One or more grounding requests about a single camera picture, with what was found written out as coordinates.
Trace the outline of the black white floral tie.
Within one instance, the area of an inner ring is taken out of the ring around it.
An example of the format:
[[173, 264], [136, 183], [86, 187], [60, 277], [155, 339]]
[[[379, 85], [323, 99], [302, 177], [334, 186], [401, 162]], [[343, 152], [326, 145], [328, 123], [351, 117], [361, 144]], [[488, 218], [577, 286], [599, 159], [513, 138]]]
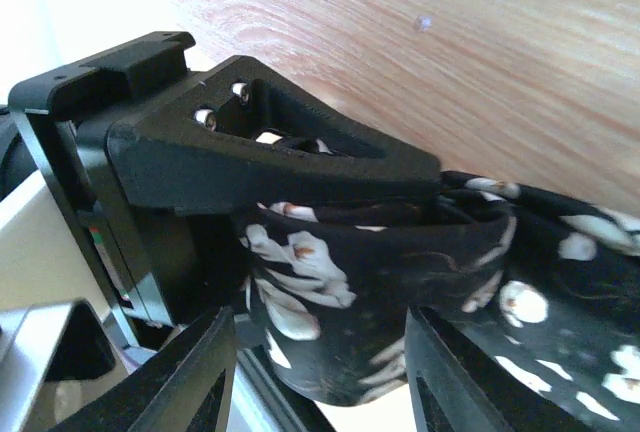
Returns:
[[463, 172], [442, 181], [414, 203], [282, 201], [237, 220], [276, 376], [342, 407], [409, 387], [416, 307], [510, 431], [637, 430], [638, 219]]

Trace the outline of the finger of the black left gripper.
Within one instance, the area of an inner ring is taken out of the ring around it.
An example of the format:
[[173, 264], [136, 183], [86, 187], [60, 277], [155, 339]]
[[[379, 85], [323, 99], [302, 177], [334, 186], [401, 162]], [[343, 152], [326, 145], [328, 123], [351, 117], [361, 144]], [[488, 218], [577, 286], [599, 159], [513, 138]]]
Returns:
[[247, 56], [130, 106], [110, 126], [107, 148], [131, 205], [182, 215], [424, 199], [439, 187], [437, 157]]

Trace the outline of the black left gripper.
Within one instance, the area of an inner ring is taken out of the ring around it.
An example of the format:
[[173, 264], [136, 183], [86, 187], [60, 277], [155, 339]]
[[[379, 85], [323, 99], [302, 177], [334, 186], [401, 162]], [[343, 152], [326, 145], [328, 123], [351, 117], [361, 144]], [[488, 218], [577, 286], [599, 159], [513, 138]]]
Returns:
[[247, 264], [250, 60], [189, 68], [187, 32], [153, 32], [17, 83], [8, 109], [110, 310], [186, 325], [230, 305]]

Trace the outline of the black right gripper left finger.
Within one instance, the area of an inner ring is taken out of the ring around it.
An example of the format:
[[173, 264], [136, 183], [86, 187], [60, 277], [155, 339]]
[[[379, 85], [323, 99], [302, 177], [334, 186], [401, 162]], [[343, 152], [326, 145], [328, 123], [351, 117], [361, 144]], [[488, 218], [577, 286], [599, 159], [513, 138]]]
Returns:
[[224, 431], [236, 364], [233, 312], [204, 313], [55, 431]]

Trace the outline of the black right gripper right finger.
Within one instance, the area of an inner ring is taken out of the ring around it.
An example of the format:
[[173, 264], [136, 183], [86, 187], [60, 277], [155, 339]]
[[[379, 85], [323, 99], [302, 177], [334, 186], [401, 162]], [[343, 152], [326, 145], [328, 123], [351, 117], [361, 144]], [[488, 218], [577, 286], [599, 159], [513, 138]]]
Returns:
[[407, 311], [405, 356], [419, 431], [512, 429], [416, 307]]

